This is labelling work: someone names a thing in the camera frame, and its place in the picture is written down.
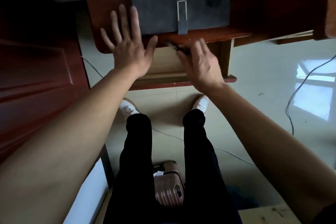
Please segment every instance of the black handheld tool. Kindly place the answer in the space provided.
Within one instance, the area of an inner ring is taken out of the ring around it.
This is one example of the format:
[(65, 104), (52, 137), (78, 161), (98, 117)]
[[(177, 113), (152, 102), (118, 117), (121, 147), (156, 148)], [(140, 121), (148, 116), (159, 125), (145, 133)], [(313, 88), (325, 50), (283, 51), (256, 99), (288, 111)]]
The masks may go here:
[(181, 47), (179, 47), (177, 44), (175, 44), (172, 41), (166, 41), (166, 44), (169, 47), (174, 48), (175, 51), (181, 51), (181, 52), (183, 52), (186, 56), (191, 55), (190, 48), (181, 48)]

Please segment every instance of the right arm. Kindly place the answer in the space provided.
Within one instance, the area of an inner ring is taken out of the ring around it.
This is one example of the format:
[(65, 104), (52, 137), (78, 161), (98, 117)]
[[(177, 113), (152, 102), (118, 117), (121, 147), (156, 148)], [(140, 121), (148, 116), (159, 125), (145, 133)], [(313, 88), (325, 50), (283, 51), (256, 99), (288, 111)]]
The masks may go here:
[(225, 84), (217, 58), (203, 39), (191, 57), (177, 52), (197, 90), (222, 112), (246, 151), (302, 223), (336, 203), (336, 173), (290, 133)]

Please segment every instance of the black sleeve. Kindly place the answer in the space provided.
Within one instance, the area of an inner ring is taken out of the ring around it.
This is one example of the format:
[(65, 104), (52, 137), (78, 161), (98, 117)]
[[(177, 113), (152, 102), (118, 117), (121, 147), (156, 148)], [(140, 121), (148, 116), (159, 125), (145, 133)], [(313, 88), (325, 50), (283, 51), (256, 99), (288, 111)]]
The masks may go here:
[(312, 224), (336, 223), (336, 203), (325, 207), (313, 220)]

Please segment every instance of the hand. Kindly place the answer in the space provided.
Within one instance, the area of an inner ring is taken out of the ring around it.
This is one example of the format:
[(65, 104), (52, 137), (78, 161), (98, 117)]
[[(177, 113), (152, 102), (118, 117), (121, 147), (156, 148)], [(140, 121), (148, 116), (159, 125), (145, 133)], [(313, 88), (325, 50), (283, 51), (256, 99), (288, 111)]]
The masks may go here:
[(195, 88), (207, 95), (224, 85), (218, 59), (210, 52), (204, 39), (201, 38), (187, 46), (191, 49), (191, 56), (186, 56), (181, 51), (177, 51), (176, 54)]
[(127, 69), (134, 75), (135, 79), (144, 76), (152, 61), (154, 50), (158, 42), (158, 37), (153, 36), (147, 45), (146, 50), (141, 39), (141, 32), (139, 26), (139, 18), (137, 9), (131, 7), (131, 21), (132, 21), (132, 35), (128, 26), (127, 11), (124, 5), (119, 6), (121, 28), (124, 38), (121, 36), (118, 16), (116, 11), (111, 12), (112, 18), (112, 31), (114, 38), (117, 42), (115, 46), (109, 37), (105, 29), (101, 29), (101, 36), (105, 44), (111, 50), (114, 56), (114, 69)]

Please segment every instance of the sneaker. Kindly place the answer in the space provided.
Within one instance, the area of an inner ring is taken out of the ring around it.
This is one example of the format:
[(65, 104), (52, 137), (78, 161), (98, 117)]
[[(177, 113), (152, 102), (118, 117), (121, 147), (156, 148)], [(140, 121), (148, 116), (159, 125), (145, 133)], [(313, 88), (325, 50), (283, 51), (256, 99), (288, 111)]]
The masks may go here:
[(201, 110), (203, 113), (205, 113), (205, 111), (208, 108), (208, 104), (209, 104), (209, 98), (206, 95), (201, 95), (195, 102), (194, 106), (192, 107), (192, 110), (194, 109), (199, 109)]
[(119, 106), (120, 111), (122, 112), (122, 114), (124, 115), (125, 119), (127, 120), (127, 118), (133, 114), (137, 114), (140, 113), (135, 104), (133, 104), (130, 100), (128, 100), (127, 98), (124, 98), (123, 101), (121, 101), (121, 104)]

